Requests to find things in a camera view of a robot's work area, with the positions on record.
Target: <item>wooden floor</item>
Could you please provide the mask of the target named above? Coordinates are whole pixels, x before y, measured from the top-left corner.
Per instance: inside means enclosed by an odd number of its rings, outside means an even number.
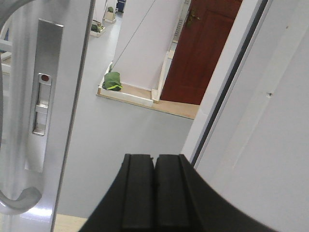
[[[57,214],[54,232],[78,232],[86,218]]]
[[[130,95],[134,95],[134,96],[137,96],[137,97],[140,97],[140,98],[145,98],[145,99],[148,99],[148,100],[151,99],[151,92],[150,91],[140,89],[140,88],[136,88],[136,87],[132,87],[132,86],[129,86],[129,85],[126,85],[126,84],[122,84],[122,86],[123,86],[123,88],[121,89],[121,91],[119,93],[130,94]],[[192,104],[172,102],[172,101],[161,101],[161,100],[159,101],[159,103],[153,103],[152,106],[146,106],[146,105],[138,104],[136,102],[131,102],[130,99],[128,99],[128,100],[119,99],[114,94],[115,92],[113,93],[113,96],[111,96],[111,95],[108,94],[108,93],[110,93],[110,91],[111,90],[109,90],[109,91],[102,90],[99,87],[98,88],[98,96],[114,99],[114,100],[121,101],[121,102],[130,103],[130,104],[134,104],[134,105],[138,105],[138,106],[142,106],[142,107],[145,107],[145,108],[161,111],[161,112],[172,114],[172,115],[191,118],[191,119],[195,119],[195,117],[197,115],[197,111],[199,109],[199,105],[192,105]]]

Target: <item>rope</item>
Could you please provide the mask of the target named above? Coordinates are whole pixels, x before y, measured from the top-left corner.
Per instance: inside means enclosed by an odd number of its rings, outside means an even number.
[[[153,3],[151,4],[151,6],[149,7],[148,11],[146,12],[145,16],[143,17],[143,19],[141,20],[140,24],[138,25],[138,27],[136,28],[136,30],[134,31],[133,35],[131,36],[131,38],[129,39],[129,41],[127,42],[125,48],[123,49],[123,51],[121,52],[120,56],[118,57],[118,59],[116,60],[115,64],[112,66],[112,68],[114,68],[118,62],[118,60],[120,59],[120,57],[122,56],[122,54],[125,52],[127,46],[130,44],[131,40],[133,39],[134,35],[136,34],[137,30],[140,28],[141,24],[143,23],[144,19],[146,18],[147,14],[149,13],[150,9],[152,8],[152,6],[154,5],[154,3],[156,2],[156,0],[153,1]]]

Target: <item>green bag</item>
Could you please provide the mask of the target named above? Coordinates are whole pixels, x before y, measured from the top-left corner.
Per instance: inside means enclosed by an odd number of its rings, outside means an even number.
[[[102,88],[106,90],[120,91],[122,89],[120,82],[120,73],[109,72],[105,74]]]

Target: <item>white door frame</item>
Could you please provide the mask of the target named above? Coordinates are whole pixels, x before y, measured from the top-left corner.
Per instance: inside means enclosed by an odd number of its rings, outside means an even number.
[[[276,231],[309,227],[308,9],[271,3],[196,163],[215,191]]]
[[[271,3],[272,0],[244,0],[240,6],[182,149],[195,168],[211,137],[224,99],[228,98],[228,91],[237,78],[237,70],[241,69]]]

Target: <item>doorway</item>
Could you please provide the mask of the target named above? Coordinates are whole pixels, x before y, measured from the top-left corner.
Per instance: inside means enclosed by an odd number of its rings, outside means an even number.
[[[161,100],[200,105],[241,0],[192,0]]]

